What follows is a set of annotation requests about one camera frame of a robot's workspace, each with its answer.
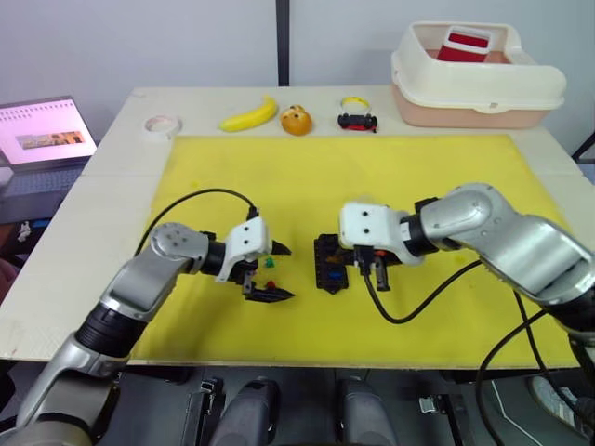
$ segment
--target banana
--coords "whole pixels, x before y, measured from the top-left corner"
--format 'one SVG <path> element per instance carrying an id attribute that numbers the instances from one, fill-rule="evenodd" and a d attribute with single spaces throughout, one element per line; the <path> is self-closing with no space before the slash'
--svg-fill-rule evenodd
<path id="1" fill-rule="evenodd" d="M 226 132 L 238 132 L 264 124 L 275 114 L 277 114 L 277 103 L 275 99 L 265 96 L 260 107 L 226 119 L 219 124 L 219 128 Z"/>

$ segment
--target laptop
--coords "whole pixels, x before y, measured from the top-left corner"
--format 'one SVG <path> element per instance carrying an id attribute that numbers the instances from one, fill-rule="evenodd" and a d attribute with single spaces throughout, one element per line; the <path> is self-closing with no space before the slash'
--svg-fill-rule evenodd
<path id="1" fill-rule="evenodd" d="M 52 217 L 96 149 L 71 97 L 0 105 L 0 224 Z"/>

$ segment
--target white wall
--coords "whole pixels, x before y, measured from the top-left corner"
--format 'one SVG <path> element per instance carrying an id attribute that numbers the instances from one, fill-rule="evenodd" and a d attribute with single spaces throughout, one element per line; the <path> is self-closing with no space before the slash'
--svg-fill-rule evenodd
<path id="1" fill-rule="evenodd" d="M 390 53 L 417 20 L 508 23 L 539 63 L 566 75 L 566 102 L 546 126 L 567 151 L 595 129 L 593 0 L 294 0 L 291 85 L 387 84 Z"/>
<path id="2" fill-rule="evenodd" d="M 274 0 L 5 0 L 0 64 L 0 103 L 72 95 L 102 138 L 135 86 L 277 85 Z"/>

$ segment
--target black wire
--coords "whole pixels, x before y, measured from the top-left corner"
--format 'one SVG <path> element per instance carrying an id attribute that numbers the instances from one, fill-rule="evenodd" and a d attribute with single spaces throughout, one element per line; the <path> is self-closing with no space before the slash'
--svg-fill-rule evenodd
<path id="1" fill-rule="evenodd" d="M 526 321 L 523 321 L 521 325 L 519 325 L 514 330 L 512 330 L 510 333 L 508 333 L 506 336 L 504 336 L 500 340 L 500 342 L 498 342 L 494 346 L 494 348 L 492 348 L 492 350 L 490 350 L 490 352 L 487 354 L 487 356 L 483 360 L 482 365 L 480 366 L 480 368 L 477 371 L 477 376 L 475 378 L 475 400 L 477 401 L 477 407 L 479 409 L 480 416 L 482 417 L 483 425 L 485 426 L 487 431 L 492 436 L 492 439 L 496 442 L 496 444 L 498 446 L 503 446 L 504 442 L 498 436 L 496 430 L 492 426 L 492 423 L 490 422 L 490 420 L 487 416 L 487 412 L 485 411 L 485 405 L 483 404 L 483 393 L 482 393 L 483 376 L 485 375 L 485 371 L 487 370 L 488 366 L 490 365 L 490 362 L 492 361 L 492 359 L 494 358 L 496 353 L 498 351 L 500 351 L 500 349 L 503 348 L 510 341 L 510 339 L 512 339 L 514 336 L 516 336 L 518 333 L 520 333 L 526 327 L 531 325 L 533 322 L 537 321 L 539 318 L 542 318 L 546 314 L 548 314 L 548 313 L 546 313 L 546 311 L 543 309 L 538 311 L 536 314 L 531 316 Z"/>
<path id="2" fill-rule="evenodd" d="M 517 293 L 516 291 L 513 291 L 513 293 L 514 293 L 514 297 L 517 300 L 517 304 L 519 305 L 519 310 L 521 311 L 522 320 L 526 321 L 527 320 L 527 312 L 525 311 L 524 303 L 522 302 L 522 299 L 519 296 L 519 293 Z M 541 358 L 541 355 L 539 354 L 539 349 L 537 348 L 536 339 L 533 336 L 533 330 L 531 330 L 531 327 L 528 325 L 526 328 L 526 332 L 527 332 L 527 338 L 529 339 L 529 345 L 531 346 L 531 350 L 533 350 L 533 356 L 535 356 L 535 360 L 537 361 L 537 365 L 539 366 L 539 371 L 546 377 L 549 384 L 553 387 L 554 391 L 558 394 L 558 396 L 561 398 L 561 400 L 564 401 L 568 405 L 568 407 L 570 407 L 570 409 L 573 411 L 573 413 L 578 418 L 580 418 L 581 421 L 583 423 L 585 423 L 587 426 L 589 426 L 591 429 L 594 428 L 595 425 L 593 425 L 593 422 L 591 420 L 589 420 L 588 417 L 584 413 L 580 412 L 576 408 L 576 405 L 572 401 L 570 401 L 570 398 L 568 398 L 566 396 L 566 394 L 564 394 L 564 392 L 562 392 L 560 387 L 554 382 L 553 377 L 551 376 L 551 373 L 549 372 L 548 367 L 543 362 L 543 359 Z"/>
<path id="3" fill-rule="evenodd" d="M 380 299 L 378 298 L 378 295 L 376 294 L 376 290 L 374 289 L 374 286 L 372 285 L 372 282 L 370 281 L 369 275 L 364 275 L 364 281 L 365 281 L 365 286 L 368 289 L 368 293 L 370 293 L 370 296 L 372 297 L 372 300 L 374 301 L 374 305 L 376 305 L 376 308 L 378 309 L 378 311 L 380 312 L 382 317 L 390 323 L 400 324 L 400 323 L 409 322 L 412 319 L 414 319 L 419 313 L 421 313 L 424 310 L 425 307 L 427 307 L 431 303 L 432 300 L 434 300 L 436 297 L 438 297 L 438 295 L 442 291 L 444 291 L 444 289 L 448 285 L 450 285 L 452 282 L 454 282 L 456 279 L 461 277 L 463 274 L 465 274 L 470 269 L 479 267 L 481 264 L 482 264 L 481 261 L 475 260 L 474 262 L 471 262 L 467 266 L 461 268 L 459 271 L 457 271 L 455 274 L 453 274 L 448 279 L 446 279 L 443 283 L 441 283 L 438 286 L 438 288 L 436 288 L 428 297 L 426 297 L 426 299 L 419 305 L 419 307 L 414 309 L 410 314 L 408 314 L 404 318 L 393 318 L 385 310 L 385 308 L 382 307 L 382 303 L 380 302 Z"/>
<path id="4" fill-rule="evenodd" d="M 228 193 L 230 195 L 233 195 L 234 197 L 238 197 L 239 199 L 244 200 L 250 206 L 251 209 L 256 209 L 256 206 L 254 206 L 254 203 L 252 203 L 245 195 L 242 195 L 240 192 L 236 192 L 235 190 L 231 190 L 231 189 L 221 189 L 221 188 L 201 189 L 201 190 L 197 190 L 195 192 L 189 193 L 188 195 L 184 195 L 183 197 L 175 200 L 172 204 L 170 204 L 168 207 L 166 207 L 163 211 L 161 211 L 152 220 L 149 227 L 147 229 L 145 229 L 144 233 L 142 234 L 142 237 L 140 238 L 139 246 L 137 247 L 137 250 L 135 251 L 134 255 L 138 256 L 140 254 L 140 251 L 142 250 L 142 247 L 144 246 L 145 242 L 147 242 L 147 238 L 149 237 L 149 234 L 151 233 L 152 229 L 159 222 L 159 220 L 165 214 L 167 214 L 172 208 L 176 207 L 178 204 L 185 202 L 186 200 L 188 200 L 192 197 L 196 197 L 197 195 L 203 195 L 205 193 L 211 193 L 211 192 Z"/>

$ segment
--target laptop keyboard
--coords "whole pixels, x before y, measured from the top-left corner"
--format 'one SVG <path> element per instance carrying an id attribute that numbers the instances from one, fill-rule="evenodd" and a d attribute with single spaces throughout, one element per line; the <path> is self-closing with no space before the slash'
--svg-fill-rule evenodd
<path id="1" fill-rule="evenodd" d="M 83 167 L 15 175 L 4 192 L 5 197 L 70 189 Z"/>

